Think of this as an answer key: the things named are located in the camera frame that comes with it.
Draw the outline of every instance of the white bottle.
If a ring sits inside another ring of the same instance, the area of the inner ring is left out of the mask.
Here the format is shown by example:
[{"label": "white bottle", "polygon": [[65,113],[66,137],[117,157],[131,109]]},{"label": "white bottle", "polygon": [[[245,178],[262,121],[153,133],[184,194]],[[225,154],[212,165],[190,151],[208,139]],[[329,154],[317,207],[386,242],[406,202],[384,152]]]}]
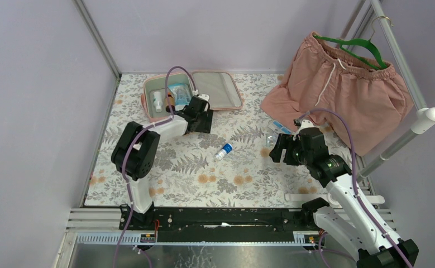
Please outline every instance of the white bottle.
[{"label": "white bottle", "polygon": [[155,111],[157,113],[161,113],[163,107],[163,96],[159,91],[153,92],[153,106],[155,106]]},{"label": "white bottle", "polygon": [[222,149],[220,149],[214,155],[214,161],[221,161],[228,153],[232,151],[232,145],[226,143]]}]

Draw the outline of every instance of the blue cap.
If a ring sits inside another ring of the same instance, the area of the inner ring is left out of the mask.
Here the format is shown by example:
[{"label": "blue cap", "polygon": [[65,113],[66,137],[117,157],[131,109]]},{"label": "blue cap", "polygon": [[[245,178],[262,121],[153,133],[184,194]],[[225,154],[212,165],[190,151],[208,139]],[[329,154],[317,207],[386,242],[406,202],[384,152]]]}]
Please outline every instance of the blue cap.
[{"label": "blue cap", "polygon": [[222,147],[227,153],[229,153],[230,151],[232,151],[232,145],[226,143],[224,145],[224,147]]}]

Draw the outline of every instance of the elastic waistband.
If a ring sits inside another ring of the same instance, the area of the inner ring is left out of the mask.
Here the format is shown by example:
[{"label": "elastic waistband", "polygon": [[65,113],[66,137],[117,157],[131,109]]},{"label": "elastic waistband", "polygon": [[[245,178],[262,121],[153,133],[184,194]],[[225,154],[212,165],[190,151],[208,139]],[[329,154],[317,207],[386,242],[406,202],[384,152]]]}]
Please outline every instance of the elastic waistband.
[{"label": "elastic waistband", "polygon": [[[393,66],[393,64],[388,61],[383,61],[387,66],[386,69],[373,70],[372,67],[363,63],[362,61],[350,55],[349,53],[341,49],[336,49],[334,47],[331,47],[327,45],[324,40],[316,39],[313,35],[319,35],[319,34],[317,32],[312,32],[309,36],[307,36],[304,39],[304,42],[306,42],[306,44],[308,44],[313,49],[315,49],[319,57],[329,61],[330,63],[335,63],[336,66],[338,66],[340,69],[342,69],[342,67],[339,65],[337,59],[341,59],[344,63],[347,64],[344,67],[347,69],[349,73],[355,74],[361,78],[365,78],[369,80],[373,80],[373,79],[387,80],[398,75],[395,71],[395,67]],[[376,60],[368,59],[365,57],[362,58],[370,62],[372,65],[378,66]]]}]

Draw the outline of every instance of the small bottle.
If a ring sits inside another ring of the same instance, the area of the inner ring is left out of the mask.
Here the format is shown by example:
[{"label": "small bottle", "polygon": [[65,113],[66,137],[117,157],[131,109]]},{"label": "small bottle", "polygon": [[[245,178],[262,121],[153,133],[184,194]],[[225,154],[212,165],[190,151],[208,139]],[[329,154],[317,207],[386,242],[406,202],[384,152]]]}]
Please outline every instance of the small bottle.
[{"label": "small bottle", "polygon": [[159,91],[153,92],[153,106],[155,106],[155,111],[157,113],[161,113],[161,109],[163,106],[163,96]]},{"label": "small bottle", "polygon": [[232,151],[232,145],[226,143],[222,149],[220,149],[216,155],[214,155],[214,159],[216,161],[221,161],[228,153]]},{"label": "small bottle", "polygon": [[164,102],[165,102],[165,110],[167,112],[171,113],[171,112],[175,111],[175,108],[174,108],[174,97],[173,97],[173,94],[171,92],[168,92],[168,96],[165,97]]}]

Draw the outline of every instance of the drawstring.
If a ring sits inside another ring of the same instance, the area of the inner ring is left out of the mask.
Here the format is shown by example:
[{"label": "drawstring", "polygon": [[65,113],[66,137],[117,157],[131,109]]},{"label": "drawstring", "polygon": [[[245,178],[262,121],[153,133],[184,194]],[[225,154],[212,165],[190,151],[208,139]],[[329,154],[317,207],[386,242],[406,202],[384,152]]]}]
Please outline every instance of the drawstring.
[{"label": "drawstring", "polygon": [[[339,64],[341,65],[341,67],[342,67],[344,70],[347,70],[347,69],[344,67],[344,65],[342,65],[341,59],[337,59],[337,60],[339,61]],[[329,74],[329,78],[327,79],[327,82],[326,82],[326,84],[324,85],[324,88],[322,89],[321,93],[320,93],[319,96],[318,96],[318,101],[316,102],[316,104],[315,104],[314,106],[317,106],[318,103],[319,103],[319,101],[321,100],[321,96],[322,96],[322,94],[324,93],[324,91],[326,91],[327,85],[329,84],[329,81],[331,81],[331,77],[332,77],[332,74],[334,73],[334,70],[335,70],[335,69],[336,69],[336,63],[333,63],[332,71],[331,71],[331,73]]]}]

